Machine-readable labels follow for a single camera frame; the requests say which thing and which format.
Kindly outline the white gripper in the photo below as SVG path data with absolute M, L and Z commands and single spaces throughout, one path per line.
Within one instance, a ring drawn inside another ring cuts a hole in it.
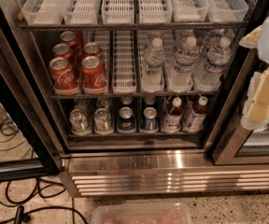
M 247 49 L 255 49 L 262 26 L 245 35 L 239 45 Z M 269 68 L 263 73 L 255 72 L 247 92 L 240 124 L 247 130 L 261 129 L 269 122 Z

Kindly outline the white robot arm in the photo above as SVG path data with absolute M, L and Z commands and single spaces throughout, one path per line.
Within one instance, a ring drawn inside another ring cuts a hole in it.
M 262 25 L 244 36 L 239 45 L 248 49 L 256 49 L 261 61 L 268 68 L 255 72 L 249 82 L 247 100 L 242 111 L 240 124 L 247 130 L 263 128 L 269 122 L 269 16 Z

